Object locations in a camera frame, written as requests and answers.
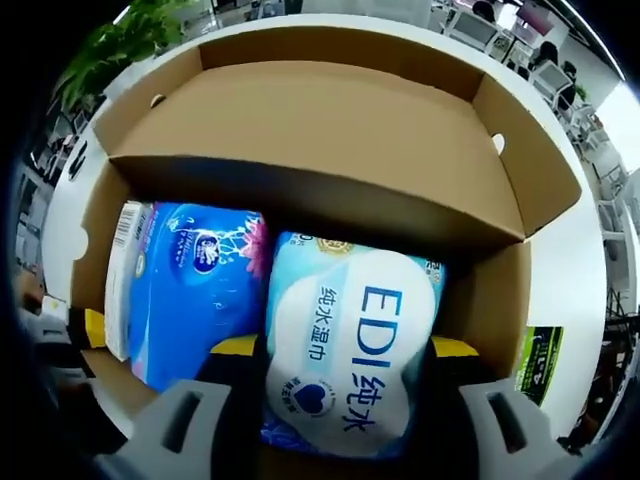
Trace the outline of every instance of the blue tissue pack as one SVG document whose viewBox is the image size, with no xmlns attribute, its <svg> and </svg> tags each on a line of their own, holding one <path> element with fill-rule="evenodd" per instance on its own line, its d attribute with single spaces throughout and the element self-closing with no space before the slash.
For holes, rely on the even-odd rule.
<svg viewBox="0 0 640 480">
<path fill-rule="evenodd" d="M 164 391 L 194 378 L 218 343 L 262 330 L 267 240 L 259 213 L 154 205 L 130 295 L 138 378 Z"/>
<path fill-rule="evenodd" d="M 263 442 L 399 456 L 444 284 L 437 262 L 283 233 L 269 284 Z"/>
</svg>

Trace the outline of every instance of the edi wet wipes pack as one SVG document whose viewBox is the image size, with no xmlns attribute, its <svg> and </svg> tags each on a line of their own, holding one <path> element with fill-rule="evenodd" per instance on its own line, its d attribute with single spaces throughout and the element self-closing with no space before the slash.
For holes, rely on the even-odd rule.
<svg viewBox="0 0 640 480">
<path fill-rule="evenodd" d="M 283 233 L 269 284 L 262 440 L 321 455 L 400 455 L 445 269 Z"/>
<path fill-rule="evenodd" d="M 267 240 L 256 212 L 154 205 L 130 295 L 138 378 L 164 391 L 194 378 L 218 343 L 262 329 Z"/>
</svg>

